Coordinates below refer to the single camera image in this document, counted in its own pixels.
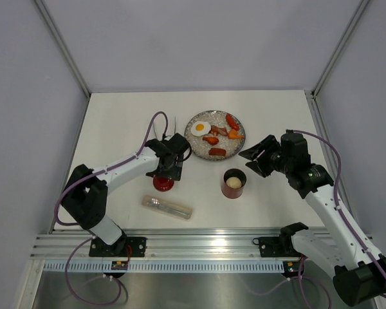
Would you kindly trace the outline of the beige steamed bun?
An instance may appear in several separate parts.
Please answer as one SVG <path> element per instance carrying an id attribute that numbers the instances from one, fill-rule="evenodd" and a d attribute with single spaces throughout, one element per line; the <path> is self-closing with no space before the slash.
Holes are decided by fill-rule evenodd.
<path id="1" fill-rule="evenodd" d="M 226 185 L 232 189 L 239 189 L 243 186 L 242 181 L 238 177 L 234 177 L 234 176 L 229 177 L 226 180 Z"/>

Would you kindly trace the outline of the metal serving tongs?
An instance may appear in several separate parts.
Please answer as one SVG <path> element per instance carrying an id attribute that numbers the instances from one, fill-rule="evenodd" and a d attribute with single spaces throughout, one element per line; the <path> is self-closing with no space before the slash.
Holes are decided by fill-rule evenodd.
<path id="1" fill-rule="evenodd" d="M 177 130 L 177 117 L 175 116 L 169 117 L 167 122 L 162 116 L 159 116 L 152 125 L 153 136 L 158 140 L 170 140 Z"/>

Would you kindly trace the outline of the silver tin lid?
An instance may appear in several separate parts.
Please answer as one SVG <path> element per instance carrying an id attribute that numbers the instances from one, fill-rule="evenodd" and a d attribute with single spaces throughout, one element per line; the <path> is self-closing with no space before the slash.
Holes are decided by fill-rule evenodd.
<path id="1" fill-rule="evenodd" d="M 160 192 L 167 192 L 174 186 L 174 180 L 161 176 L 155 176 L 152 182 L 154 188 Z"/>

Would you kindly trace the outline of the red tin can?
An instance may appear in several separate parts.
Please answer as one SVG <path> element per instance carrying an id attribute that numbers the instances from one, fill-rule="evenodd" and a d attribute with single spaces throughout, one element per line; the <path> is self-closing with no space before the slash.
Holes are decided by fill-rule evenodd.
<path id="1" fill-rule="evenodd" d="M 239 198 L 243 193 L 243 189 L 246 183 L 247 177 L 242 170 L 229 169 L 223 175 L 221 192 L 227 198 Z"/>

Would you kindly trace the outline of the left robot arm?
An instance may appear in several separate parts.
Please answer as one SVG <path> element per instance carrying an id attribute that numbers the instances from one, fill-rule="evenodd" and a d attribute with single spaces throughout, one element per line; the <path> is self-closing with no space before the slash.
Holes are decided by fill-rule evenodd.
<path id="1" fill-rule="evenodd" d="M 99 169 L 84 164 L 74 168 L 59 205 L 78 226 L 92 234 L 95 248 L 90 250 L 90 256 L 119 257 L 131 253 L 132 243 L 126 233 L 106 214 L 109 194 L 143 174 L 179 181 L 188 150 L 189 142 L 174 135 L 170 140 L 149 140 L 134 154 Z"/>

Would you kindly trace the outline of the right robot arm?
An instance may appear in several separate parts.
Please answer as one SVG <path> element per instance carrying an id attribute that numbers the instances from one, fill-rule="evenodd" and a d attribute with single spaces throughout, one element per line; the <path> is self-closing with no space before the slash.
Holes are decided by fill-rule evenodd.
<path id="1" fill-rule="evenodd" d="M 262 257 L 284 254 L 312 260 L 332 279 L 337 294 L 348 306 L 378 296 L 386 298 L 386 256 L 347 210 L 338 195 L 339 180 L 332 179 L 325 167 L 312 163 L 304 134 L 288 130 L 279 140 L 269 135 L 239 156 L 263 178 L 274 171 L 283 174 L 322 220 L 335 246 L 318 239 L 301 222 L 281 228 L 271 241 L 260 237 L 253 242 Z"/>

